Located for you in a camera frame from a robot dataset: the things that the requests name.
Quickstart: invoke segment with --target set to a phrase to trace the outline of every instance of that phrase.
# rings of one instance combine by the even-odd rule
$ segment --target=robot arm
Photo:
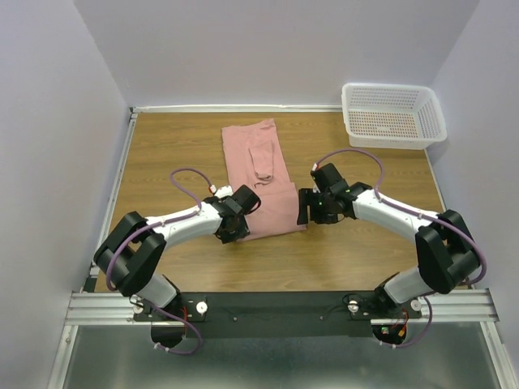
[[[115,251],[133,232],[147,225],[158,224],[135,238],[133,243],[139,244],[138,249],[128,246],[115,259],[111,281],[125,297],[135,294],[159,308],[166,308],[173,304],[179,291],[163,275],[155,273],[162,253],[179,243],[203,235],[215,234],[222,243],[246,237],[249,229],[245,215],[258,208],[260,199],[247,186],[241,186],[234,193],[230,186],[225,186],[201,205],[194,216],[173,223],[166,221],[192,215],[198,211],[198,207],[148,218],[143,218],[137,212],[126,214],[99,247],[94,262],[106,273]]]
[[[377,223],[416,245],[418,266],[383,282],[375,290],[374,299],[368,302],[373,305],[371,310],[391,311],[424,294],[449,293],[479,267],[472,247],[452,230],[431,221],[431,218],[440,219],[470,237],[457,212],[421,211],[379,194],[381,199],[388,200],[382,201],[366,184],[357,182],[349,186],[333,164],[312,171],[311,176],[314,189],[299,191],[298,224],[308,223],[310,208],[310,220],[317,224],[335,224],[338,216],[343,215]]]

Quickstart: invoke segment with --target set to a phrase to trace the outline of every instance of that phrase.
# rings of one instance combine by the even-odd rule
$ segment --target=wood grain surface
[[[193,200],[169,182],[182,166],[204,171],[227,185],[221,128],[274,118],[290,177],[311,187],[310,169],[321,156],[348,147],[341,113],[141,113],[131,140],[112,227],[127,213],[160,216],[191,207]],[[421,151],[370,149],[383,162],[385,195],[441,211],[440,199]],[[374,185],[379,175],[369,158],[343,153],[330,159],[348,183]],[[201,197],[201,177],[178,180]],[[416,265],[414,245],[381,227],[346,219],[310,224],[307,231],[222,245],[214,236],[182,243],[163,254],[157,270],[183,291],[298,291],[373,289],[390,275]],[[96,291],[106,291],[100,274]]]

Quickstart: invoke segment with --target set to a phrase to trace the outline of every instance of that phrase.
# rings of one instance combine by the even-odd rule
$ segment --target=white wall
[[[340,104],[435,78],[478,0],[75,0],[131,106]]]
[[[127,104],[72,1],[0,2],[0,53],[0,383],[33,389],[87,275]]]
[[[519,368],[519,2],[483,0],[435,89],[448,141],[430,155],[448,207],[461,211],[488,256],[500,331]]]

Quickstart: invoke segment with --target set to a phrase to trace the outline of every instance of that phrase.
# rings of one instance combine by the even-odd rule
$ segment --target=pink pants
[[[298,192],[286,170],[274,119],[226,127],[222,138],[233,190],[245,184],[261,198],[261,207],[246,216],[251,235],[245,240],[306,229],[296,224]]]

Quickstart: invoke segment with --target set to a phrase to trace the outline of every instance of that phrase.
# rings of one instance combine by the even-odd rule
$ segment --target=white mesh basket
[[[422,150],[447,138],[440,103],[426,87],[347,83],[342,112],[355,147]]]

